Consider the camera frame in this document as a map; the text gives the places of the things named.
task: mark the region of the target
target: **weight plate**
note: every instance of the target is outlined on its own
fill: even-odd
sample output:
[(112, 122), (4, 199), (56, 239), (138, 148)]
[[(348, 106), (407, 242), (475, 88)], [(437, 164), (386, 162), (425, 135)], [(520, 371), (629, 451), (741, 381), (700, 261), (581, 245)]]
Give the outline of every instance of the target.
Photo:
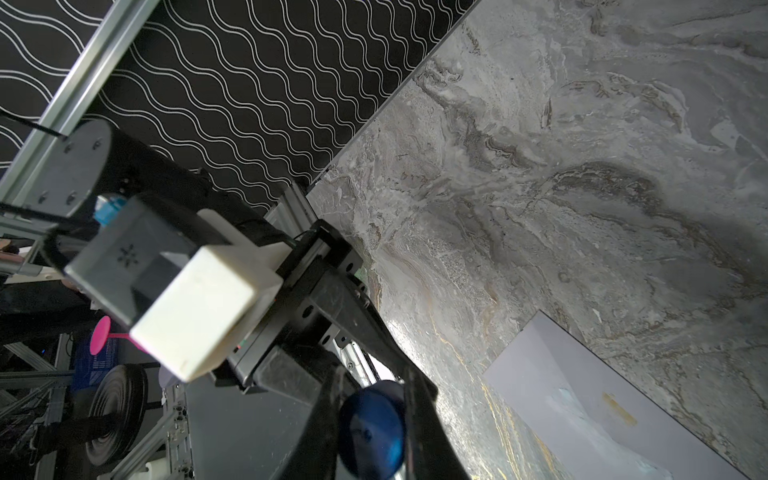
[(103, 465), (123, 458), (136, 440), (147, 403), (147, 373), (138, 365), (118, 365), (96, 390), (89, 416), (116, 412), (119, 420), (108, 435), (85, 444), (88, 460)]

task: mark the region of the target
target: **marble surface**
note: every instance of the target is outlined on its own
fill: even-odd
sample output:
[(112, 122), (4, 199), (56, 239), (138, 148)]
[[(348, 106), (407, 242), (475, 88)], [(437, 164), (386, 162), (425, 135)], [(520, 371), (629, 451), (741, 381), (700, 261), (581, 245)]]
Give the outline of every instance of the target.
[(473, 478), (570, 478), (481, 374), (543, 310), (768, 477), (765, 1), (481, 0), (310, 193)]

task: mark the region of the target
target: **black backdrop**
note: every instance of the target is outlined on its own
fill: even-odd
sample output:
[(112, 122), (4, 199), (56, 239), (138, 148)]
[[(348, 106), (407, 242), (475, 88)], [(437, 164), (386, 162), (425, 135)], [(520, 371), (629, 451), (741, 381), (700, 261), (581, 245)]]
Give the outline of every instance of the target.
[[(85, 118), (266, 212), (310, 183), (472, 0), (161, 0)], [(0, 0), (0, 105), (38, 117), (110, 6)], [(0, 121), (0, 169), (26, 138)]]

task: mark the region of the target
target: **blue crate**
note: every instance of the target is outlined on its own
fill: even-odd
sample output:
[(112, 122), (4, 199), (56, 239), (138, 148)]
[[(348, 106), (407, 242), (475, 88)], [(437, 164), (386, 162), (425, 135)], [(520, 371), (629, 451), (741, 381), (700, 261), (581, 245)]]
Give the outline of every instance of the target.
[(98, 355), (91, 355), (89, 342), (80, 342), (74, 358), (74, 375), (70, 391), (98, 385), (118, 364), (118, 339), (108, 339)]

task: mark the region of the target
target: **pink object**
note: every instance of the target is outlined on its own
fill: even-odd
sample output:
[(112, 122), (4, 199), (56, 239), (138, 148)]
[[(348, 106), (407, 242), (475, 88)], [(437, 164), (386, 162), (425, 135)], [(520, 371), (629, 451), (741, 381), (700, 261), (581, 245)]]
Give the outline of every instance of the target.
[(94, 328), (94, 332), (91, 335), (91, 355), (97, 355), (101, 349), (104, 348), (104, 345), (107, 344), (107, 339), (126, 339), (130, 340), (131, 343), (133, 343), (136, 348), (141, 350), (142, 352), (146, 352), (147, 350), (141, 348), (141, 345), (136, 343), (135, 340), (131, 338), (130, 335), (127, 333), (109, 333), (109, 331), (112, 329), (112, 319), (109, 318), (108, 315), (104, 315), (101, 317), (101, 320), (98, 321), (96, 324), (96, 328)]

